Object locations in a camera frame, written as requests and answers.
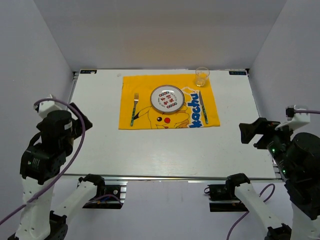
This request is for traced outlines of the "yellow Pikachu cloth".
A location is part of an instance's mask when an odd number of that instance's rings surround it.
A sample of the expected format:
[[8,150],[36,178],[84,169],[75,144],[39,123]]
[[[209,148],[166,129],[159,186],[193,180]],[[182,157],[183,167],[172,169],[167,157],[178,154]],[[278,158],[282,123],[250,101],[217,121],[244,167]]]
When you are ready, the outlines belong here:
[[[180,128],[219,127],[221,125],[211,83],[195,84],[195,74],[160,74],[125,76],[122,82],[119,124],[120,130],[157,130]],[[163,85],[178,87],[184,94],[182,108],[173,113],[162,113],[151,104],[152,91]],[[201,91],[208,124],[205,122],[199,100]],[[133,126],[131,124],[134,94],[138,93]]]

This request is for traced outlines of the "metal knife teal handle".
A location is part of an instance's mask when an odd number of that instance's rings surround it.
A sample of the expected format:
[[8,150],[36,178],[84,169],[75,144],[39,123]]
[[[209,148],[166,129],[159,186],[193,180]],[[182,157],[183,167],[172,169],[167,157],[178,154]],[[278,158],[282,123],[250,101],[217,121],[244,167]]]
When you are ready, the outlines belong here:
[[199,102],[200,102],[200,105],[201,105],[201,108],[202,108],[205,124],[208,125],[209,124],[209,120],[208,120],[208,116],[207,116],[207,112],[206,112],[206,108],[205,108],[205,105],[204,105],[204,101],[203,101],[203,97],[202,97],[201,91],[199,91],[198,96],[199,96]]

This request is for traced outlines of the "metal fork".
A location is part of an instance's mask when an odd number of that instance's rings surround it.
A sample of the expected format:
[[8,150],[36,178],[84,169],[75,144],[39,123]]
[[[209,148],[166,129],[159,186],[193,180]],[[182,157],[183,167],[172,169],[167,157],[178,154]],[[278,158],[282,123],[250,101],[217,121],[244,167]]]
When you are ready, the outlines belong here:
[[132,109],[131,121],[130,121],[130,126],[131,127],[134,125],[136,107],[137,107],[138,102],[139,102],[139,93],[136,92],[134,94],[134,100],[133,100],[133,109]]

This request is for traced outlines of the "clear drinking glass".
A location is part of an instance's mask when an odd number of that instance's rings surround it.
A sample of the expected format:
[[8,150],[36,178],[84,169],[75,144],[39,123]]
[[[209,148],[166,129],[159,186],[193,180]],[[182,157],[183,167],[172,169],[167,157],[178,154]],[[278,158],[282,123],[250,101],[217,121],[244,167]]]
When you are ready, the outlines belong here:
[[210,76],[210,70],[206,67],[198,67],[195,70],[195,84],[198,87],[204,87]]

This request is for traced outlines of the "round printed plate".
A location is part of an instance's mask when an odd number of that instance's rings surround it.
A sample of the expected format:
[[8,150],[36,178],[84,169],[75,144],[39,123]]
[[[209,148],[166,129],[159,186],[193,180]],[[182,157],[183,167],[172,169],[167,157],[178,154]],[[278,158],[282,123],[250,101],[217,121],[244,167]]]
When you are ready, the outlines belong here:
[[185,102],[183,92],[173,85],[156,87],[150,95],[151,105],[161,113],[174,113],[182,108]]

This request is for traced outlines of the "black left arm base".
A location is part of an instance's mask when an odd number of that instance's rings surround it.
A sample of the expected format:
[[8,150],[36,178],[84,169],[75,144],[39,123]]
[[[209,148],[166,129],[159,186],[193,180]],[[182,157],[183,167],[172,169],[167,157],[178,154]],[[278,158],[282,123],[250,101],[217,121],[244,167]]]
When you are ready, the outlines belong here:
[[108,184],[106,180],[95,174],[88,174],[78,179],[77,187],[82,182],[91,182],[97,186],[96,194],[82,208],[83,209],[114,209],[120,210],[124,204],[123,191],[120,184]]

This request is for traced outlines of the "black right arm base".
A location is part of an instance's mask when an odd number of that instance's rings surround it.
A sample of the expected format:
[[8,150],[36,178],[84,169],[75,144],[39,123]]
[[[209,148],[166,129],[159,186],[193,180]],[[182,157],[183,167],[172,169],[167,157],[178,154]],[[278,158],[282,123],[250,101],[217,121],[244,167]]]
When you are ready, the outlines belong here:
[[244,213],[248,211],[236,196],[229,194],[224,184],[209,184],[203,192],[209,198],[211,213]]

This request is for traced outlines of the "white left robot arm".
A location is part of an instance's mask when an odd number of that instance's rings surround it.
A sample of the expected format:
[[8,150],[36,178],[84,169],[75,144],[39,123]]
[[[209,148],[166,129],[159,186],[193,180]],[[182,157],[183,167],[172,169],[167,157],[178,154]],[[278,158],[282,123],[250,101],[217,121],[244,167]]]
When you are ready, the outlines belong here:
[[21,157],[23,204],[14,210],[21,216],[9,239],[63,240],[78,211],[106,193],[104,178],[88,174],[57,209],[51,209],[55,183],[75,161],[93,124],[74,103],[53,96],[36,101],[33,108],[42,120]]

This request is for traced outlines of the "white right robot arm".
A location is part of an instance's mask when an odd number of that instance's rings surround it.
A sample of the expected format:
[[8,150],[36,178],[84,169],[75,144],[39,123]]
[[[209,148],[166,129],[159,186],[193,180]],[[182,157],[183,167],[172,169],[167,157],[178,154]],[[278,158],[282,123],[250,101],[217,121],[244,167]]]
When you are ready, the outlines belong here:
[[227,177],[226,195],[246,207],[266,240],[320,238],[320,138],[309,132],[294,133],[311,122],[312,114],[318,111],[290,105],[284,122],[259,117],[253,123],[239,124],[242,144],[260,136],[253,146],[267,150],[275,161],[292,210],[292,224],[287,225],[269,209],[244,173]]

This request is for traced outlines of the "black left table logo sticker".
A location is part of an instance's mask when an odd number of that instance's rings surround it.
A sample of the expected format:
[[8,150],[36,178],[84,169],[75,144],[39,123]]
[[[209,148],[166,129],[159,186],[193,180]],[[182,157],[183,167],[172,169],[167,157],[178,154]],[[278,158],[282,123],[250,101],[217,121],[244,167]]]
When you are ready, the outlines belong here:
[[96,69],[82,69],[80,72],[80,74],[96,74],[97,70]]

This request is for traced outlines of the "black table logo sticker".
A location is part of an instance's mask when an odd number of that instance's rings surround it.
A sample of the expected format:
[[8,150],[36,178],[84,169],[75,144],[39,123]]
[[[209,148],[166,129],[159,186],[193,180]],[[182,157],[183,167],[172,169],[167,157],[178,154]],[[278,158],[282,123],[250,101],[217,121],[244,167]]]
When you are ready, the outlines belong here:
[[247,72],[246,71],[229,71],[229,74],[233,76],[246,76]]
[[96,74],[97,70],[96,69],[82,69],[80,72],[80,74]]

